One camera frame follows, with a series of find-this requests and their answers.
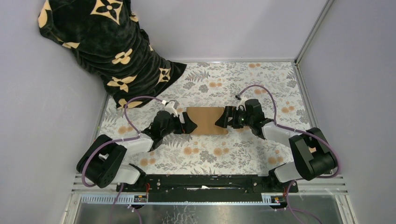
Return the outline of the brown cardboard box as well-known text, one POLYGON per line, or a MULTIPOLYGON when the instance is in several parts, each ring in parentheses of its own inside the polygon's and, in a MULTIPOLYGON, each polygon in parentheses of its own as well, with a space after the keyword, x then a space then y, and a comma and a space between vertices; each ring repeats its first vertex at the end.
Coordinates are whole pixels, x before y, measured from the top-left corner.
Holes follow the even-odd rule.
POLYGON ((192 135, 227 135, 228 130, 215 125, 224 112, 223 107, 187 107, 187 115, 197 125, 192 135))

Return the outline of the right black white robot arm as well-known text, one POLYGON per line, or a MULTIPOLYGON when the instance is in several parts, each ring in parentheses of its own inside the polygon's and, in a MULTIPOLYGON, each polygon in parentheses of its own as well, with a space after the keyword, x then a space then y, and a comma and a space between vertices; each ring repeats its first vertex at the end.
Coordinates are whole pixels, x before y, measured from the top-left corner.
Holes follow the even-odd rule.
POLYGON ((238 106, 226 106, 215 125, 234 129, 247 126, 253 135, 291 149, 293 161, 269 171, 268 186, 274 192, 280 192, 289 181, 310 181, 338 166, 336 156, 320 129, 301 131, 277 124, 274 119, 265 117, 257 99, 242 101, 238 106))

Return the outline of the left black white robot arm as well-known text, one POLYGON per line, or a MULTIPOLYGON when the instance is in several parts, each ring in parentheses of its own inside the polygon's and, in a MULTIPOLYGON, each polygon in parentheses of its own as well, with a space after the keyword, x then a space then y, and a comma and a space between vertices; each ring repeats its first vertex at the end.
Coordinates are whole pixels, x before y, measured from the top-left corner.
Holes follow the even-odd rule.
POLYGON ((123 165, 127 154, 151 152, 157 149, 165 136, 174 134, 190 134, 196 128, 187 115, 182 117, 167 111, 159 111, 150 126, 137 136, 126 139, 112 139, 103 134, 96 138, 76 166, 82 175, 84 186, 104 188, 112 182, 126 183, 134 192, 144 188, 145 180, 134 165, 123 165))

